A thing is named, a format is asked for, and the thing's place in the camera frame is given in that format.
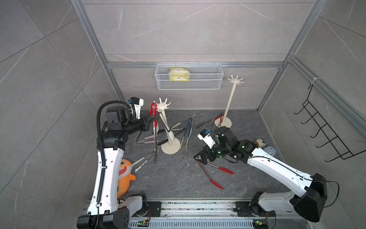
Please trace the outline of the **red sleeved steel tongs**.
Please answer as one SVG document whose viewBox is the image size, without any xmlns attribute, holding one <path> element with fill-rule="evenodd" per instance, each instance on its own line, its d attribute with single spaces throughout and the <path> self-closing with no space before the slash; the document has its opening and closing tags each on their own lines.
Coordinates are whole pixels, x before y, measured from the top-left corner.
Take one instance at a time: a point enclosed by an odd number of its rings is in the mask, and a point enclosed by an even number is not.
<svg viewBox="0 0 366 229">
<path fill-rule="evenodd" d="M 150 106 L 150 110 L 149 110 L 149 114 L 148 115 L 152 115 L 154 120 L 153 120 L 153 143 L 154 143 L 154 164 L 156 165 L 157 163 L 157 158 L 158 158 L 158 146 L 157 146 L 157 103 L 153 102 Z"/>
</svg>

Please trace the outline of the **long steel white tongs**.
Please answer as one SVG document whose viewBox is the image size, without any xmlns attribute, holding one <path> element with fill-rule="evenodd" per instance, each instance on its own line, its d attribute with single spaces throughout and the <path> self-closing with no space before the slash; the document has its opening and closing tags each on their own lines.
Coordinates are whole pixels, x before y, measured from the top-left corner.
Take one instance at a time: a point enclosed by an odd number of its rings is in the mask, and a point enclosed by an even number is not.
<svg viewBox="0 0 366 229">
<path fill-rule="evenodd" d="M 166 130 L 166 133 L 169 135 L 170 132 L 171 132 L 171 128 L 169 127 L 166 119 L 164 118 L 163 114 L 161 113 L 161 111 L 157 111 L 157 114 L 159 115 L 160 119 L 162 120 L 163 124 L 164 124 L 164 127 L 165 127 L 165 130 Z"/>
</svg>

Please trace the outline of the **red handled steel tongs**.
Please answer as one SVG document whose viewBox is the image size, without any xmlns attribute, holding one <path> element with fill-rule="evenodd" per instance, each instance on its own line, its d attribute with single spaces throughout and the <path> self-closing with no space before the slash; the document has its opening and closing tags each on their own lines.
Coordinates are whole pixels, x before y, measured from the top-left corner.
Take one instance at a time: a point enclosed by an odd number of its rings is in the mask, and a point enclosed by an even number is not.
<svg viewBox="0 0 366 229">
<path fill-rule="evenodd" d="M 206 122 L 203 122 L 203 123 L 201 123 L 201 124 L 199 124 L 197 127 L 196 127 L 196 129 L 199 129 L 199 128 L 201 128 L 201 127 L 203 127 L 204 125 L 206 125 L 206 124 L 209 124 L 209 123 L 211 123 L 211 122 L 214 122 L 215 120 L 217 120 L 217 119 L 220 119 L 222 116 L 224 115 L 224 113 L 221 113 L 219 116 L 217 116 L 216 118 L 214 118 L 214 119 L 212 119 L 212 120 L 209 120 L 209 121 L 206 121 Z"/>
</svg>

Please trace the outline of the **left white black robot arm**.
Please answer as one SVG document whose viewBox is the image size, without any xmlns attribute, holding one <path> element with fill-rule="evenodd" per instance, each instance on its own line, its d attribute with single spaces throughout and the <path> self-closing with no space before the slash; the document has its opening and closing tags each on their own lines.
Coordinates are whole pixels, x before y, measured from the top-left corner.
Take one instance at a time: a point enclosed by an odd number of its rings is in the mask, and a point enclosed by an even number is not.
<svg viewBox="0 0 366 229">
<path fill-rule="evenodd" d="M 129 135 L 147 132 L 155 120 L 150 114 L 140 115 L 143 104 L 143 99 L 131 97 L 127 102 L 109 101 L 99 107 L 96 181 L 86 214 L 77 219 L 78 229 L 127 229 L 133 215 L 149 214 L 144 194 L 118 200 L 136 179 L 131 163 L 123 159 Z"/>
</svg>

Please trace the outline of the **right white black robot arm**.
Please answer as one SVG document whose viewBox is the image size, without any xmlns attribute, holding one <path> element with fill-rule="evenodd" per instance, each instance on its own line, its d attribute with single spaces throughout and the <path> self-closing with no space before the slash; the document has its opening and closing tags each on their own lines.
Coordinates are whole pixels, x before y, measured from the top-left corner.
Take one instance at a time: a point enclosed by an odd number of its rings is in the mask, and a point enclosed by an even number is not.
<svg viewBox="0 0 366 229">
<path fill-rule="evenodd" d="M 204 129 L 198 138 L 206 147 L 194 156 L 196 161 L 207 165 L 217 158 L 229 156 L 265 172 L 289 188 L 289 192 L 283 193 L 257 192 L 250 202 L 254 215 L 286 211 L 295 212 L 310 222 L 320 221 L 327 201 L 327 181 L 322 175 L 310 175 L 287 165 L 255 143 L 238 140 L 227 127 L 220 127 L 214 133 Z"/>
</svg>

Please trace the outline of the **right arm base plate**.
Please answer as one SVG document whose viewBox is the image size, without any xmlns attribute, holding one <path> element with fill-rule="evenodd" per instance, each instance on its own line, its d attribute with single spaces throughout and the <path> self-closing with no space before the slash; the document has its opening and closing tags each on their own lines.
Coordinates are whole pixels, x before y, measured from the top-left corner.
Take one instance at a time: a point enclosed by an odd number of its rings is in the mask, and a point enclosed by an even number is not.
<svg viewBox="0 0 366 229">
<path fill-rule="evenodd" d="M 237 201 L 235 202 L 234 212 L 239 217 L 275 217 L 275 211 L 265 211 L 257 203 L 251 203 L 249 201 Z"/>
</svg>

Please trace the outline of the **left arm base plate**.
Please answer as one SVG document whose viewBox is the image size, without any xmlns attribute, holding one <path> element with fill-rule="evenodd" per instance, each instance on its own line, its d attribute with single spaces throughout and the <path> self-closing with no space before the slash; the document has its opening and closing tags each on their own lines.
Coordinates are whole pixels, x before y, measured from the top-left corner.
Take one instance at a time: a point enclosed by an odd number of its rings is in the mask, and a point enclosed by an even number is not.
<svg viewBox="0 0 366 229">
<path fill-rule="evenodd" d="M 162 202 L 160 201 L 149 201 L 143 204 L 142 210 L 135 213 L 134 217 L 160 217 L 162 210 Z"/>
</svg>

